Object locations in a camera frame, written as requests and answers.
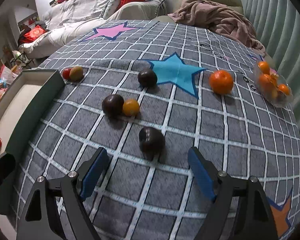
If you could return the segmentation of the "orange tangerine loose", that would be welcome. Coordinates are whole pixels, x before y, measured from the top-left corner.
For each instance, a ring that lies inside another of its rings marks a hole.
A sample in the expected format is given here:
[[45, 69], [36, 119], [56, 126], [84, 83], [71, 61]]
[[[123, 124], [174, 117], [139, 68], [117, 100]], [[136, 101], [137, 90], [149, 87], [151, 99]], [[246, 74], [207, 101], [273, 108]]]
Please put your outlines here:
[[234, 80], [226, 70], [217, 70], [210, 75], [209, 85], [214, 93], [225, 95], [231, 93]]

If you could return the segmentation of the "shallow white tray box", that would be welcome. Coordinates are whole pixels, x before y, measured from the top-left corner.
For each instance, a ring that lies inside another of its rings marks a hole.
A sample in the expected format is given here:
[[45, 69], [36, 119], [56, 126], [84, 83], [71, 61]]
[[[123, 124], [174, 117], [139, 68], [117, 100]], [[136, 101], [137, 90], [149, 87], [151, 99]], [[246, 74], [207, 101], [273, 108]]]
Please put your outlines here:
[[65, 86], [58, 70], [23, 71], [0, 100], [0, 154], [19, 161], [39, 119]]

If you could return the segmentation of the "clear bowl of tangerines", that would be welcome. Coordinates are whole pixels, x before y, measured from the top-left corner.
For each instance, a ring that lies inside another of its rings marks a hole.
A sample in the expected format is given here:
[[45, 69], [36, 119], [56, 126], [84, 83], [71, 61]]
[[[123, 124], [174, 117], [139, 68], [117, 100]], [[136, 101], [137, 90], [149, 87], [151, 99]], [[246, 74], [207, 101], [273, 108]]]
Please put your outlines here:
[[286, 107], [293, 101], [293, 93], [285, 78], [270, 68], [266, 61], [256, 61], [254, 83], [262, 96], [274, 107]]

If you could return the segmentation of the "teal curtain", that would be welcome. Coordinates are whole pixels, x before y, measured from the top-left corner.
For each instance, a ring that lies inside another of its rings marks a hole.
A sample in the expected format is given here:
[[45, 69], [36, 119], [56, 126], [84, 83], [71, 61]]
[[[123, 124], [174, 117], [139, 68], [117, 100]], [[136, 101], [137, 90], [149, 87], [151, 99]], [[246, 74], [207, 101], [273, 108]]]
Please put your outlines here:
[[290, 0], [247, 0], [245, 15], [293, 91], [300, 131], [300, 14]]

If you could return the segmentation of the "white covered sofa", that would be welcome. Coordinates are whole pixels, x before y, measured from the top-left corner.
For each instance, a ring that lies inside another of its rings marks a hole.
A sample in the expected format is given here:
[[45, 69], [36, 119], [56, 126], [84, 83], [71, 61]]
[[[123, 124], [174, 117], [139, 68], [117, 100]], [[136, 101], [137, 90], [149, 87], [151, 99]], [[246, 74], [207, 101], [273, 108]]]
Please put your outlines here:
[[43, 14], [47, 32], [31, 43], [21, 44], [19, 51], [30, 59], [48, 57], [74, 38], [109, 21], [151, 20], [162, 0], [145, 0], [120, 5], [121, 0], [68, 0], [48, 9]]

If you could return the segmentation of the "red tomato behind box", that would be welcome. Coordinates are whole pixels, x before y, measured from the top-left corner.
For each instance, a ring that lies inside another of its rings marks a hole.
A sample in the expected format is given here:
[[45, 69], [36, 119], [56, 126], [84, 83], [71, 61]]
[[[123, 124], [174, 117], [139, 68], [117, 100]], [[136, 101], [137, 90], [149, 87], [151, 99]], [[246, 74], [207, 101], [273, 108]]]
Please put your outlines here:
[[65, 80], [69, 80], [70, 79], [70, 72], [71, 72], [71, 68], [65, 68], [62, 71], [62, 77]]

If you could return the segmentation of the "grey checked tablecloth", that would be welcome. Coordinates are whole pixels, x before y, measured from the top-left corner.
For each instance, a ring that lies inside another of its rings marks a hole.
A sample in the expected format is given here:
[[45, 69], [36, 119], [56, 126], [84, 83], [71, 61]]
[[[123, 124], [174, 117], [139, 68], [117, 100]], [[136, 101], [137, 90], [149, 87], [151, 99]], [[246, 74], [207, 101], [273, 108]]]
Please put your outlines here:
[[[110, 163], [84, 206], [102, 239], [193, 239], [210, 202], [187, 162], [195, 146], [218, 170], [256, 176], [275, 203], [287, 239], [300, 213], [300, 134], [292, 107], [276, 108], [253, 83], [257, 54], [208, 30], [155, 21], [127, 21], [110, 40], [82, 35], [54, 52], [42, 69], [83, 68], [43, 114], [15, 175], [9, 221], [17, 228], [26, 199], [42, 175], [60, 178], [79, 168], [99, 147]], [[151, 68], [154, 87], [138, 73]], [[229, 94], [209, 85], [226, 70]], [[111, 94], [135, 99], [136, 116], [109, 117], [102, 101]], [[139, 132], [154, 127], [165, 137], [152, 161], [139, 148]]]

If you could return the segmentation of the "pink brown blanket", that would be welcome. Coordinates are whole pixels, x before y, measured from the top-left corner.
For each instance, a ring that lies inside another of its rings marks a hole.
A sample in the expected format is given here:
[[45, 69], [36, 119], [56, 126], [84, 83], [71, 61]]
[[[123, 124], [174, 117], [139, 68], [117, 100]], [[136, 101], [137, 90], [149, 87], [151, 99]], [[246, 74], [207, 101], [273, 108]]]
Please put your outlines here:
[[253, 24], [227, 5], [206, 0], [183, 0], [181, 7], [168, 17], [175, 23], [208, 29], [266, 55]]

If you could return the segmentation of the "red gift bag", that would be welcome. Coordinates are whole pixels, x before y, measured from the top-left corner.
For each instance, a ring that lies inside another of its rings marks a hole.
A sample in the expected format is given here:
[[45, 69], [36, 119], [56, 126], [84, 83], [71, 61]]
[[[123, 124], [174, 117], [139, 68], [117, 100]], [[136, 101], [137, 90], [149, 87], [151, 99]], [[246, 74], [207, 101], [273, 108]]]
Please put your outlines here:
[[21, 45], [24, 43], [32, 43], [44, 33], [46, 33], [46, 29], [44, 29], [40, 25], [36, 25], [33, 29], [29, 31], [24, 30], [24, 32], [18, 38], [18, 44]]

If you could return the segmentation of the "brown kiwi by box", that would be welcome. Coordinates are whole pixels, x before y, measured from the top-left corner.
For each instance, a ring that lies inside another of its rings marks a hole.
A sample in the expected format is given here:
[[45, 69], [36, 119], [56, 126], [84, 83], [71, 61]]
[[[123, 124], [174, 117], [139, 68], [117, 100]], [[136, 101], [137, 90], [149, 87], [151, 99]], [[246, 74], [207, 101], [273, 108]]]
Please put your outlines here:
[[83, 68], [80, 66], [74, 66], [70, 70], [69, 79], [72, 82], [77, 82], [83, 79], [84, 73]]

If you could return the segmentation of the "small yellow tomato beside plum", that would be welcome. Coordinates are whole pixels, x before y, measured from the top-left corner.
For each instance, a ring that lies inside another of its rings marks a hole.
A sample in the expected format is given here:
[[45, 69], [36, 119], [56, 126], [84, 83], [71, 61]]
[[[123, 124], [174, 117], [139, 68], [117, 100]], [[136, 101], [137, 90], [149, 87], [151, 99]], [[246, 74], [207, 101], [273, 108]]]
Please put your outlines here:
[[127, 99], [122, 106], [122, 112], [125, 116], [136, 116], [139, 111], [140, 105], [135, 99]]

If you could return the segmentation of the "dark plum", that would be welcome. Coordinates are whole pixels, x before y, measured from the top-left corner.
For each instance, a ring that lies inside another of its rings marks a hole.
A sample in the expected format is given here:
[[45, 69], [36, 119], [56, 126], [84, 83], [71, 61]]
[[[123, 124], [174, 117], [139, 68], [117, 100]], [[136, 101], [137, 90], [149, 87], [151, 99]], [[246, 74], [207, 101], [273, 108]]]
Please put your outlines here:
[[106, 116], [117, 117], [122, 114], [124, 99], [117, 94], [111, 94], [102, 101], [102, 111]]
[[154, 87], [158, 77], [151, 68], [146, 68], [138, 73], [138, 82], [142, 87]]
[[139, 148], [147, 160], [152, 161], [165, 148], [165, 137], [154, 127], [143, 127], [139, 132]]

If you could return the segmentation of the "bagged bread snacks pile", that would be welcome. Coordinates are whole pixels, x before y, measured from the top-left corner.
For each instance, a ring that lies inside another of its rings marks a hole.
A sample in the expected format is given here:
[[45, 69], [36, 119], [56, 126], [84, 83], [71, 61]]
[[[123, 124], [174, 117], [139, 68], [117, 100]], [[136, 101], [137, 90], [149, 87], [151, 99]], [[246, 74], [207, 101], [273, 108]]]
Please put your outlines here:
[[8, 87], [22, 72], [21, 66], [15, 65], [12, 69], [9, 69], [4, 64], [0, 68], [0, 100], [7, 91]]

